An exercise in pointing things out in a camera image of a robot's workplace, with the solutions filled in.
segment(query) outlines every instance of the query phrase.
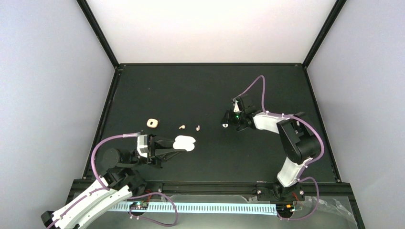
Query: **black table surface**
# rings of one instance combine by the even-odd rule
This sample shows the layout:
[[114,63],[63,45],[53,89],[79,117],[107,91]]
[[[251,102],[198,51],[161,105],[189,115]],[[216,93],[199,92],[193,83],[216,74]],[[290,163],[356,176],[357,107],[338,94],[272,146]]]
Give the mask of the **black table surface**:
[[[137,167],[149,181],[273,181],[286,159],[279,135],[235,127],[220,121],[231,99],[259,75],[266,78],[265,108],[274,113],[305,112],[321,137],[320,117],[300,65],[264,64],[128,64],[123,67],[107,117],[103,139],[144,130],[168,138],[188,135],[195,149],[163,164],[163,169]],[[248,92],[260,109],[261,80]],[[146,126],[150,118],[159,125]],[[107,148],[136,149],[136,138],[105,143]],[[307,168],[302,177],[335,182],[330,153]]]

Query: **black metal frame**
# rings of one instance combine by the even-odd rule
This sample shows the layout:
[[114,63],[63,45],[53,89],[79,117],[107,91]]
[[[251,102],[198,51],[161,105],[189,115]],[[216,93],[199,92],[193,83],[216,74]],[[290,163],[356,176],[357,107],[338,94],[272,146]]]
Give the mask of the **black metal frame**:
[[330,28],[332,27],[333,23],[335,22],[335,19],[338,17],[345,3],[346,0],[337,0],[333,5],[332,10],[330,11],[328,17],[326,18],[325,23],[323,24],[322,28],[318,33],[318,36],[315,39],[315,42],[313,43],[311,49],[309,50],[307,57],[302,63],[305,69],[308,68],[316,52],[318,51],[320,45],[322,44],[322,41],[325,39],[326,34],[328,34]]
[[[112,101],[114,98],[114,94],[116,92],[117,89],[117,85],[120,79],[120,72],[122,71],[122,67],[124,64],[119,64],[117,59],[115,58],[115,55],[113,53],[113,51],[111,50],[111,47],[109,46],[107,39],[105,38],[100,26],[98,25],[94,14],[91,12],[91,9],[87,3],[86,0],[77,0],[78,4],[80,5],[83,13],[85,14],[90,26],[92,27],[94,33],[96,34],[98,40],[100,41],[104,51],[106,52],[108,58],[110,59],[112,65],[115,68],[115,72],[114,72],[114,76],[113,76],[113,80],[111,82],[111,86],[109,88],[108,94],[107,94],[107,99],[106,99],[106,103],[104,105],[103,108],[103,112],[101,114],[101,118],[96,130],[96,135],[94,138],[94,141],[92,143],[92,147],[91,147],[91,151],[89,154],[89,157],[87,159],[86,162],[86,166],[85,166],[85,170],[83,172],[83,179],[75,179],[73,181],[72,187],[70,189],[68,198],[67,198],[67,202],[70,202],[71,200],[73,200],[75,193],[80,193],[83,192],[86,188],[88,188],[90,186],[91,183],[93,183],[93,179],[86,179],[86,176],[89,172],[89,165],[90,165],[90,155],[92,150],[94,149],[94,147],[96,146],[96,144],[98,142],[101,141],[101,137],[104,131],[104,127],[105,127],[105,123],[106,120],[108,118],[108,114],[112,105]],[[307,78],[308,81],[308,86],[311,90],[311,95],[313,98],[313,101],[315,103],[316,106],[316,111],[317,111],[317,115],[318,118],[321,122],[321,128],[324,131],[324,133],[326,133],[325,131],[325,126],[324,123],[321,119],[320,116],[320,111],[319,111],[319,107],[315,98],[315,95],[313,93],[312,90],[312,85],[310,83],[309,80],[309,76],[308,76],[308,72],[307,72],[307,68],[309,66],[309,64],[311,63],[312,59],[314,58],[316,52],[318,51],[319,47],[322,44],[322,41],[325,39],[326,34],[328,33],[328,31],[330,30],[330,28],[332,27],[332,24],[334,23],[335,19],[337,18],[337,16],[339,15],[339,12],[341,11],[341,9],[343,8],[344,4],[345,4],[346,0],[337,0],[331,10],[331,12],[329,13],[326,21],[324,22],[318,36],[316,37],[316,40],[314,41],[310,51],[308,52],[303,64],[302,64],[302,68],[303,71],[305,73],[305,76]],[[292,65],[294,63],[278,63],[277,65]],[[330,147],[330,143],[329,140],[326,136],[326,147],[329,149],[330,153],[331,153],[331,158],[332,158],[332,165],[331,165],[331,169],[333,170],[333,172],[336,175],[337,178],[337,183],[318,183],[319,185],[319,189],[320,189],[320,193],[322,194],[322,196],[346,196],[349,198],[350,204],[351,204],[351,208],[353,211],[353,214],[356,218],[357,221],[357,226],[359,229],[364,229],[364,223],[362,220],[362,217],[360,215],[360,211],[359,208],[357,206],[357,202],[356,199],[354,197],[352,188],[350,186],[349,183],[342,183],[340,181],[340,175],[338,172],[338,168],[336,166],[336,161],[333,157],[333,153]],[[164,183],[159,183],[159,182],[149,182],[148,183],[149,186],[153,187],[153,189],[161,188],[161,190],[169,195],[173,195],[173,194],[196,194],[196,195],[241,195],[241,196],[252,196],[252,190],[256,189],[257,187],[271,187],[271,183],[265,183],[265,184],[259,184],[259,183],[224,183],[224,182],[164,182]],[[315,188],[313,186],[313,184],[311,183],[303,183],[301,184],[303,190],[305,190],[306,195],[309,196],[315,196],[316,195],[316,191]]]
[[103,49],[106,52],[111,63],[113,64],[113,67],[116,69],[118,67],[119,63],[118,63],[117,59],[115,58],[115,55],[114,55],[110,45],[108,44],[107,39],[103,34],[103,31],[101,31],[101,28],[98,25],[97,20],[94,17],[93,12],[90,9],[90,6],[88,5],[86,0],[77,0],[77,3],[79,3],[80,8],[82,8],[82,11],[85,14],[91,28],[93,28],[93,31],[96,34],[98,41],[101,43],[101,46],[103,46]]
[[[72,201],[76,194],[84,192],[94,181],[89,179],[76,179],[73,181],[66,204]],[[253,197],[253,190],[260,187],[271,188],[272,183],[225,183],[225,182],[148,182],[147,188],[152,191],[161,192],[167,195],[229,195]],[[316,189],[312,183],[301,183],[305,195],[316,196]],[[357,207],[356,198],[354,197],[352,187],[349,183],[318,183],[319,192],[322,196],[330,197],[347,197],[349,199],[353,215],[357,221],[357,227],[364,229],[364,224]],[[265,197],[257,195],[258,199],[266,200]]]

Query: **white object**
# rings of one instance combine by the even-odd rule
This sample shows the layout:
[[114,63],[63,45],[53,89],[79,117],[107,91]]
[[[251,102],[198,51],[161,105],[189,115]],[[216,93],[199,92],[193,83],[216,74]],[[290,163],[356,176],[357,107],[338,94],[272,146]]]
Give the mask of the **white object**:
[[129,191],[128,185],[122,187],[118,192],[107,196],[79,220],[79,229],[87,228],[96,218],[104,214],[119,202],[126,200],[131,196],[132,192]]
[[150,128],[156,128],[158,126],[159,121],[153,118],[148,119],[146,125]]
[[235,112],[235,113],[239,113],[239,112],[240,112],[240,109],[239,109],[239,106],[238,106],[238,102],[237,102],[237,101],[235,101],[234,112]]
[[195,148],[195,139],[190,136],[179,135],[174,139],[173,149],[185,149],[187,152]]
[[302,63],[335,1],[87,0],[119,63]]
[[[133,202],[121,202],[109,211],[128,212]],[[276,216],[275,204],[225,204],[225,203],[174,203],[179,213],[210,214],[256,214]],[[133,209],[132,212],[174,212],[168,202],[150,202],[147,209]]]
[[278,134],[277,123],[289,118],[271,116],[265,112],[260,112],[253,117],[255,127],[259,130],[268,130]]
[[[104,185],[108,186],[108,183],[104,178],[101,178],[101,181],[103,182]],[[52,220],[55,221],[59,219],[55,223],[55,227],[60,228],[60,229],[72,229],[75,227],[77,222],[90,210],[92,209],[96,204],[98,204],[101,200],[103,200],[105,197],[111,196],[116,192],[114,189],[110,189],[109,191],[107,190],[100,190],[97,192],[94,192],[93,194],[89,194],[91,191],[101,188],[100,183],[96,180],[93,182],[93,184],[88,187],[84,192],[82,192],[78,197],[76,197],[74,200],[72,200],[70,203],[65,205],[63,208],[55,211],[53,213],[53,218]],[[63,218],[60,218],[60,215],[66,211],[72,204],[74,204],[77,200],[82,198],[83,196],[87,196],[86,198],[82,199],[79,203],[77,203],[73,208],[71,208],[66,215],[63,216]]]
[[148,135],[140,135],[137,139],[137,151],[140,156],[148,157]]
[[281,171],[277,174],[277,179],[284,187],[290,187],[298,181],[299,172],[305,166],[305,164],[312,159],[312,157],[309,157],[302,162],[301,165],[298,165],[297,163],[290,161],[290,159],[287,157]]

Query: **wire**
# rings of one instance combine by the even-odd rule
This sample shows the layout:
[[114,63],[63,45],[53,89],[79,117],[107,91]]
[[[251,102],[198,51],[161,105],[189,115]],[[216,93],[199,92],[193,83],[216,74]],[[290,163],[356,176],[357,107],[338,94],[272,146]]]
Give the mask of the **wire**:
[[[146,192],[146,193],[151,193],[152,190],[148,189],[148,190],[146,190],[145,192]],[[150,196],[148,197],[148,200],[147,200],[146,202],[149,203],[149,201],[150,201],[151,198],[152,198],[152,195],[150,195]]]
[[100,148],[100,146],[106,142],[108,142],[109,140],[113,140],[113,139],[117,139],[117,138],[124,138],[124,137],[138,137],[140,135],[140,133],[131,133],[131,134],[123,134],[123,135],[115,135],[115,136],[111,136],[108,137],[104,140],[102,140],[101,142],[99,142],[93,149],[93,152],[91,153],[91,170],[94,173],[94,176],[96,177],[97,181],[100,183],[101,187],[103,187],[106,190],[110,190],[110,188],[108,188],[102,181],[100,176],[98,175],[97,171],[96,171],[96,152],[97,150]]
[[293,221],[302,220],[302,219],[306,219],[306,218],[310,217],[312,214],[315,213],[316,209],[318,208],[318,204],[319,204],[319,187],[318,187],[318,183],[316,182],[316,180],[315,180],[313,177],[306,177],[306,178],[304,178],[304,179],[301,179],[301,180],[298,181],[298,182],[301,183],[301,182],[304,182],[304,181],[306,181],[306,180],[308,180],[308,179],[311,179],[311,180],[314,182],[315,188],[316,188],[316,190],[317,190],[317,201],[316,201],[316,204],[315,204],[314,209],[313,209],[309,214],[307,214],[306,216],[303,216],[303,217],[300,217],[300,218],[296,218],[296,219],[284,218],[284,217],[281,217],[281,215],[280,215],[279,213],[277,213],[277,216],[278,216],[280,219],[284,219],[284,220],[288,220],[288,221],[291,221],[291,220],[293,220]]
[[69,206],[69,207],[66,209],[66,211],[64,211],[64,212],[60,215],[60,217],[63,217],[64,215],[66,215],[66,213],[67,213],[68,211],[70,211],[70,209],[72,209],[74,206],[76,206],[76,204],[78,204],[80,201],[84,200],[86,197],[87,197],[87,195],[82,196],[80,199],[78,199],[75,203],[73,203],[71,206]]
[[59,221],[59,219],[55,219],[54,222],[52,222],[51,224],[49,224],[49,226],[46,229],[50,229],[53,225],[55,225],[55,223],[57,223]]
[[250,89],[253,85],[255,85],[255,83],[256,83],[260,78],[262,78],[262,80],[263,80],[262,109],[263,109],[263,111],[266,111],[266,110],[265,110],[266,80],[265,80],[265,77],[262,76],[262,75],[258,76],[258,77],[253,81],[253,83],[251,83],[251,84],[246,88],[246,90],[244,90],[242,93],[240,93],[237,97],[240,97],[241,95],[243,95],[243,94],[245,94],[247,91],[249,91],[249,89]]
[[[137,219],[144,219],[144,220],[147,220],[147,221],[152,222],[152,223],[156,223],[156,224],[164,226],[164,227],[173,227],[174,225],[176,225],[177,224],[177,219],[179,218],[179,213],[177,212],[177,208],[176,208],[176,205],[174,204],[174,202],[168,196],[166,196],[165,194],[160,193],[160,192],[151,192],[151,193],[148,193],[148,194],[145,194],[145,195],[141,195],[141,196],[137,196],[137,197],[131,197],[131,198],[128,198],[128,199],[139,199],[139,198],[144,198],[144,197],[148,197],[148,196],[152,196],[152,195],[159,195],[159,196],[165,197],[171,203],[171,205],[173,205],[174,213],[176,214],[176,219],[174,220],[174,222],[172,224],[161,223],[161,222],[156,221],[154,219],[150,219],[150,218],[143,217],[143,216],[137,216]],[[129,210],[129,215],[130,215],[131,218],[134,216],[132,214],[132,209],[133,208],[134,207],[132,207]]]
[[294,192],[292,193],[292,196],[295,197],[295,199],[297,200],[297,203],[299,203],[300,205],[303,205]]
[[325,145],[323,144],[322,138],[320,137],[318,132],[315,130],[315,128],[312,127],[309,123],[305,122],[304,120],[302,120],[302,119],[300,119],[298,117],[295,117],[293,115],[288,114],[288,115],[285,115],[284,117],[288,117],[288,118],[295,119],[295,120],[299,121],[300,123],[304,124],[306,127],[308,127],[308,129],[310,131],[312,131],[314,133],[315,137],[317,138],[317,140],[319,141],[319,144],[320,144],[320,153],[316,158],[309,161],[306,165],[308,166],[309,164],[312,164],[312,163],[318,161],[323,156],[323,154],[325,152]]

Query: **white wall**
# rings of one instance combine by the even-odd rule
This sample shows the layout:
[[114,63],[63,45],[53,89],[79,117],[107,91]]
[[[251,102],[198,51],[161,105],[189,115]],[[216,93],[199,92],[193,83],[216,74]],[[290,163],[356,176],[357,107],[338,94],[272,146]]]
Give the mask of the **white wall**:
[[309,67],[343,181],[368,229],[405,224],[405,4],[350,0]]
[[43,229],[82,175],[113,67],[76,1],[0,4],[1,228]]
[[118,62],[303,62],[335,0],[88,0]]

